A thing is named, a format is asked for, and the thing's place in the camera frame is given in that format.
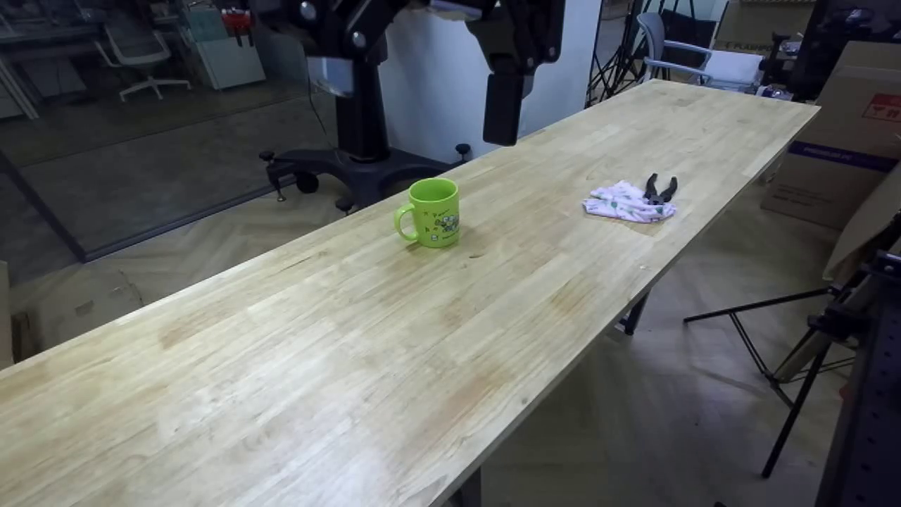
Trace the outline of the black red robot on pedestal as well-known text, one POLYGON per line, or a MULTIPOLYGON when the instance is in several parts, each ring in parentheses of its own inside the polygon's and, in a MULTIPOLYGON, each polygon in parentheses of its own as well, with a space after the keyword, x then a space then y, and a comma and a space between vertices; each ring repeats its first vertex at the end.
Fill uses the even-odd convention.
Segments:
POLYGON ((393 150, 386 135, 386 30, 411 5, 462 16, 488 63, 481 139, 501 146, 519 140, 534 77, 560 57, 566 0, 249 0, 259 23, 304 45, 307 63, 324 63, 338 115, 334 150, 263 152, 274 191, 291 178, 301 194, 312 194, 331 174, 346 190, 338 209, 349 211, 384 199, 401 183, 446 173, 441 160, 393 150))

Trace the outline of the black tripod stand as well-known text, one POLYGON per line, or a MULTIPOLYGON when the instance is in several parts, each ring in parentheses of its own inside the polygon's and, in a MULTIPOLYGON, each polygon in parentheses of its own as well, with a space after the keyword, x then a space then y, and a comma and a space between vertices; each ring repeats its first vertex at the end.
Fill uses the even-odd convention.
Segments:
POLYGON ((853 268, 853 273, 842 285, 826 285, 805 292, 790 292, 778 298, 762 298, 749 304, 688 315, 688 323, 726 319, 735 328, 742 343, 746 346, 755 370, 764 374, 769 390, 790 405, 790 413, 764 461, 764 471, 762 471, 764 478, 774 474, 783 457, 783 447, 814 390, 814 380, 826 366, 832 346, 869 332, 870 314, 878 298, 878 280, 898 268, 898 253, 893 252, 898 239, 901 239, 901 216, 893 216, 888 229, 876 233, 874 249, 866 253, 866 260, 853 268), (826 298, 826 308, 805 319, 802 339, 790 349, 790 356, 778 366, 769 366, 757 343, 753 342, 746 323, 742 321, 742 315, 753 311, 802 301, 802 298, 826 298))

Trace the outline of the white office chair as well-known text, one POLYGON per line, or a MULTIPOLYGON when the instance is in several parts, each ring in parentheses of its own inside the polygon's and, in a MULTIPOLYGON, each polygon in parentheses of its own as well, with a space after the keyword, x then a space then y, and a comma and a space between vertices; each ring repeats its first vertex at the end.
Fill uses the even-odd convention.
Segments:
POLYGON ((113 12, 103 23, 103 40, 96 50, 111 71, 135 71, 138 81, 118 91, 121 101, 151 91, 165 99, 167 87, 193 87, 190 78, 158 77, 156 67, 173 59, 173 47, 165 33, 128 12, 113 12))

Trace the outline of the green mug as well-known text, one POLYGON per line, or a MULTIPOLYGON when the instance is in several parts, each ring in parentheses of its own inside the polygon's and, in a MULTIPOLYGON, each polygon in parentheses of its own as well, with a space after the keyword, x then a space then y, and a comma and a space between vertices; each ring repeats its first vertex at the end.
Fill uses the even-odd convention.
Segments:
POLYGON ((425 178, 408 187, 405 204, 394 211, 394 232, 422 249, 460 243, 460 187, 449 178, 425 178))

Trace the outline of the white crumpled cloth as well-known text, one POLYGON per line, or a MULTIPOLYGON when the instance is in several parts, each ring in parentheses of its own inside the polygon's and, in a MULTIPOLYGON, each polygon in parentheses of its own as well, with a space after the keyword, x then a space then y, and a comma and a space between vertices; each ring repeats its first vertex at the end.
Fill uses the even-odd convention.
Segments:
POLYGON ((639 187, 619 181, 614 187, 598 187, 586 197, 584 211, 622 222, 662 222, 677 214, 677 206, 655 204, 639 187))

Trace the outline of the folding chair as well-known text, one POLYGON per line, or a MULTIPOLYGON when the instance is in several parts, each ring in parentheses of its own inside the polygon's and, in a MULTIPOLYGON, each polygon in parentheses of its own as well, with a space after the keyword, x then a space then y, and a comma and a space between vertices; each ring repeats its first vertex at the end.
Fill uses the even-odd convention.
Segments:
POLYGON ((762 84, 762 53, 715 50, 681 40, 671 40, 660 12, 642 12, 636 16, 642 42, 649 47, 642 78, 666 78, 667 74, 684 74, 693 84, 755 94, 762 84), (667 50, 688 50, 697 66, 667 59, 667 50))

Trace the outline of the cardboard box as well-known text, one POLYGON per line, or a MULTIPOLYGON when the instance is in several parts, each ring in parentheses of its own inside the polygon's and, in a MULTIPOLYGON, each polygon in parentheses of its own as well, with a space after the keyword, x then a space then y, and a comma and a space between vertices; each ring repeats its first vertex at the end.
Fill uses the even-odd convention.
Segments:
POLYGON ((901 160, 901 45, 849 42, 762 206, 842 229, 901 160))

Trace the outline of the black pliers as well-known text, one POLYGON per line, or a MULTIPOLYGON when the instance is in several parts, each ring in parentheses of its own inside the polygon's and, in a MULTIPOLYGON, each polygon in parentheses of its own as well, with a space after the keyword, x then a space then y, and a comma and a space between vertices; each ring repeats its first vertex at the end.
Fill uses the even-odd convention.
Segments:
POLYGON ((671 183, 666 187, 666 190, 660 190, 656 187, 656 173, 645 181, 645 191, 642 191, 642 197, 645 197, 645 204, 650 204, 650 206, 666 206, 666 204, 671 204, 673 197, 677 197, 677 191, 679 191, 679 178, 671 178, 671 183))

